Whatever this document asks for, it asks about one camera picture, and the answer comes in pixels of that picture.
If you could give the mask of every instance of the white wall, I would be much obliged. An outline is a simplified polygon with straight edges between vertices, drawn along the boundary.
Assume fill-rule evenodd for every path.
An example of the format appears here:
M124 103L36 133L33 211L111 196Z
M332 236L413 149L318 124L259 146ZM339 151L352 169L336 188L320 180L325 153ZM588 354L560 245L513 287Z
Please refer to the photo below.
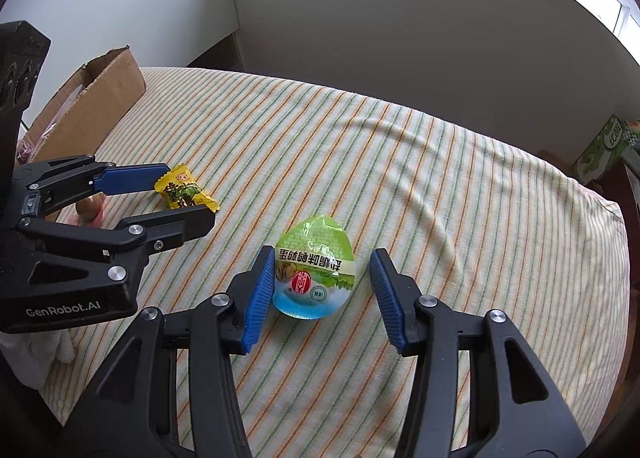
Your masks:
M406 104L574 161L640 67L574 0L236 0L247 71Z
M27 124L78 67L111 48L129 44L140 66L186 66L238 28L233 0L7 0L0 22L19 19L51 40Z

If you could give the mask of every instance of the yellow package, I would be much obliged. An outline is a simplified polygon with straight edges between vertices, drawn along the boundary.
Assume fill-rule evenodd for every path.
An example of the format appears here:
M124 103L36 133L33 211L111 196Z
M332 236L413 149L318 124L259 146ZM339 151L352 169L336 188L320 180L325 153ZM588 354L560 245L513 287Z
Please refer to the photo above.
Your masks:
M213 212L220 210L218 202L201 189L184 164L162 176L154 188L164 197L171 209L206 205Z

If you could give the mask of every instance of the bed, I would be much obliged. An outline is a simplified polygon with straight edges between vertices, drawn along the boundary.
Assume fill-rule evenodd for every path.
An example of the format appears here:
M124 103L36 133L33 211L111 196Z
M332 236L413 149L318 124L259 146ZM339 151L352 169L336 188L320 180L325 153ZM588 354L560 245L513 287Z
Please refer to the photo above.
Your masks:
M195 306L318 213L354 248L356 285L340 311L310 322L271 307L260 342L233 358L254 456L393 456L415 361L386 338L367 274L377 247L455 310L504 310L593 438L626 343L629 260L616 203L526 152L397 104L244 73L142 71L146 93L96 158L185 163L221 210L209 236L152 256L140 308ZM111 197L103 227L163 208L153 192ZM59 220L75 221L73 210ZM131 319L71 330L75 360L56 362L40 391L60 422ZM193 446L186 356L178 423ZM466 439L464 353L458 381L454 448Z

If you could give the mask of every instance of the tablecloth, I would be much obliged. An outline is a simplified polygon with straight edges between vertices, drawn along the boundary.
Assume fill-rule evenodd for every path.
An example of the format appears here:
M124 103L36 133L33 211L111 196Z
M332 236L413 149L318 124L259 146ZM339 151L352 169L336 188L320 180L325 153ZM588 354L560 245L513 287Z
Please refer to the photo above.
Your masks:
M263 244L318 213L354 247L356 284L340 311L311 322L271 307L259 343L232 359L254 456L393 455L415 359L388 343L367 274L377 247L455 310L503 309L593 437L626 338L628 251L615 203L429 110L244 73L143 74L146 93L97 159L185 163L221 210L208 236L152 256L140 308L193 307L249 268ZM165 207L153 192L110 197L103 226ZM41 390L61 422L131 319L72 330L78 356L55 364ZM191 446L186 357L177 401L180 438ZM459 383L454 447L466 438L464 354Z

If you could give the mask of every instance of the red circular logo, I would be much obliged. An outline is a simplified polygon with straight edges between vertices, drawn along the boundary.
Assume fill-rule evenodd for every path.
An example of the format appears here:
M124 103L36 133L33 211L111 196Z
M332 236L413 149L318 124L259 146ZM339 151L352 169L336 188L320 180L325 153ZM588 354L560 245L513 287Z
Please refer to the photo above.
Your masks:
M304 294L311 286L311 276L308 272L300 270L293 275L291 279L291 289L296 294Z

